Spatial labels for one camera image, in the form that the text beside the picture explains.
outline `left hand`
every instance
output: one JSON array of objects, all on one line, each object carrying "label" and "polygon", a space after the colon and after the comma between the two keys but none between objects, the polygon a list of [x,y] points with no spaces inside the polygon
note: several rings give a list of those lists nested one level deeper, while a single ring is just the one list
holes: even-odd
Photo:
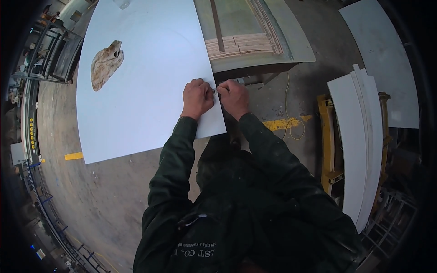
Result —
[{"label": "left hand", "polygon": [[184,109],[180,117],[191,117],[196,121],[214,106],[214,96],[211,86],[202,79],[193,79],[185,86],[182,93]]}]

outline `yellow stripe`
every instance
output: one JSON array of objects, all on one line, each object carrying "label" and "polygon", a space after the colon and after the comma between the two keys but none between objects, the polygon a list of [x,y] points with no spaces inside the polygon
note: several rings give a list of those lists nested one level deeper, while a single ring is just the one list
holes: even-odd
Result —
[{"label": "yellow stripe", "polygon": [[[300,117],[304,122],[307,122],[310,118],[312,118],[312,115],[308,116],[301,116]],[[283,119],[277,119],[274,121],[265,121],[263,122],[264,126],[270,129],[270,131],[276,131],[291,127],[296,127],[299,125],[299,121],[297,121],[297,118],[291,117],[290,119],[283,118]]]},{"label": "yellow stripe", "polygon": [[82,152],[76,152],[74,154],[65,155],[64,157],[65,157],[65,160],[80,159],[80,158],[83,158],[83,153]]}]

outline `electrical cord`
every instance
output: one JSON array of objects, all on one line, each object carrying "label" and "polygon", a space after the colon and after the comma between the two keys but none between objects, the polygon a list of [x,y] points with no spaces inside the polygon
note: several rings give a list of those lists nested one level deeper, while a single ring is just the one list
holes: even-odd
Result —
[{"label": "electrical cord", "polygon": [[290,119],[290,116],[288,115],[288,111],[287,111],[287,91],[288,91],[288,87],[290,86],[290,74],[288,74],[288,71],[287,71],[287,78],[288,78],[288,83],[287,83],[287,88],[285,89],[285,113],[287,114],[287,119],[288,119],[288,123],[287,123],[287,125],[285,126],[285,132],[284,132],[284,137],[282,138],[282,140],[284,140],[285,139],[285,136],[287,135],[287,128],[288,128],[288,125],[292,122],[292,121],[299,121],[300,123],[302,123],[302,125],[303,125],[303,133],[302,133],[302,135],[299,137],[299,138],[295,138],[292,134],[291,134],[291,128],[292,128],[292,126],[290,126],[290,136],[294,139],[294,140],[299,140],[299,139],[301,139],[302,137],[303,137],[303,135],[305,134],[305,124],[301,121],[301,120],[299,120],[299,119],[293,119],[293,120],[291,120]]}]

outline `factory floor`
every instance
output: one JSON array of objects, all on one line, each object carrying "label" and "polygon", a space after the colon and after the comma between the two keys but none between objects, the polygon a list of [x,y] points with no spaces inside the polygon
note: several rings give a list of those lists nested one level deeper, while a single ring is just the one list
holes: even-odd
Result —
[{"label": "factory floor", "polygon": [[[287,131],[284,140],[290,151],[319,177],[322,140],[316,96],[329,93],[326,82],[350,73],[353,64],[364,66],[354,38],[338,12],[342,7],[339,1],[285,2],[305,32],[317,61],[299,64],[288,72],[288,115],[304,124],[292,122],[292,135],[299,138],[304,130],[305,133],[295,140]],[[84,14],[74,31],[84,34],[90,17],[91,12]],[[76,77],[77,71],[71,85],[41,82],[38,135],[45,160],[42,172],[54,196],[56,210],[68,226],[66,232],[71,242],[77,247],[84,243],[96,252],[106,270],[131,272],[141,238],[141,218],[147,208],[148,184],[158,168],[160,149],[89,165],[85,165],[83,159],[65,160],[64,155],[81,152]],[[281,138],[288,121],[285,113],[287,85],[288,76],[284,72],[260,90],[250,89],[250,110]],[[193,201],[199,195],[194,179],[196,164],[207,142],[207,138],[194,142],[196,162],[189,192]]]}]

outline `white sheet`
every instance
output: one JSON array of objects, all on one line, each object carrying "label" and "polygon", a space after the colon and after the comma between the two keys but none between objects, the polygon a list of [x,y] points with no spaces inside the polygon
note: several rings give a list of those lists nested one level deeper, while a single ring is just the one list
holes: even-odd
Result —
[{"label": "white sheet", "polygon": [[[94,92],[96,53],[122,42],[124,61]],[[77,123],[85,163],[162,147],[183,108],[185,84],[203,78],[215,88],[193,0],[132,1],[120,10],[101,0],[91,18],[77,78]],[[218,96],[197,138],[226,132]]]},{"label": "white sheet", "polygon": [[366,183],[366,140],[363,116],[350,74],[327,83],[343,144],[343,212],[357,223]]},{"label": "white sheet", "polygon": [[377,0],[339,10],[357,42],[367,74],[387,101],[389,127],[419,128],[419,104],[411,65],[395,27]]},{"label": "white sheet", "polygon": [[381,175],[381,162],[382,162],[382,114],[381,106],[379,103],[378,90],[373,76],[367,76],[366,69],[359,71],[361,78],[363,79],[365,96],[366,113],[370,113],[371,116],[371,130],[372,134],[369,135],[369,143],[371,143],[370,151],[368,155],[368,173],[366,185],[364,187],[363,202],[361,204],[360,214],[357,220],[357,231],[360,233],[366,227],[369,219],[370,212],[375,200],[376,191],[378,189],[379,177]]}]

